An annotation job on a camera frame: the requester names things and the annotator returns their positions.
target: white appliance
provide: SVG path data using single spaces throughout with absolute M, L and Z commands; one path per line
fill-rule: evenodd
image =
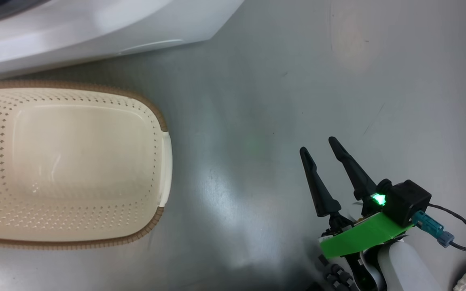
M 4 5 L 13 1 L 27 0 L 9 0 Z M 0 20 L 0 78 L 207 40 L 242 2 L 50 0 L 39 3 Z

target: cable connector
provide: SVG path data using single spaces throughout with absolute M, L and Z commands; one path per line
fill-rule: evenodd
M 424 232 L 434 236 L 438 243 L 443 247 L 448 247 L 454 240 L 454 236 L 450 232 L 445 232 L 443 230 L 443 225 L 432 219 L 423 211 L 417 211 L 413 215 L 411 222 Z

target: gray floor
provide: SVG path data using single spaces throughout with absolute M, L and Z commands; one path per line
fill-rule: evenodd
M 379 181 L 412 179 L 466 217 L 466 2 L 247 0 L 210 41 L 25 78 L 114 85 L 163 111 L 165 214 L 144 239 L 76 252 L 0 249 L 0 290 L 300 290 L 327 219 L 298 150 L 354 202 L 336 136 Z M 430 211 L 466 245 L 466 228 Z M 466 253 L 411 230 L 444 289 Z

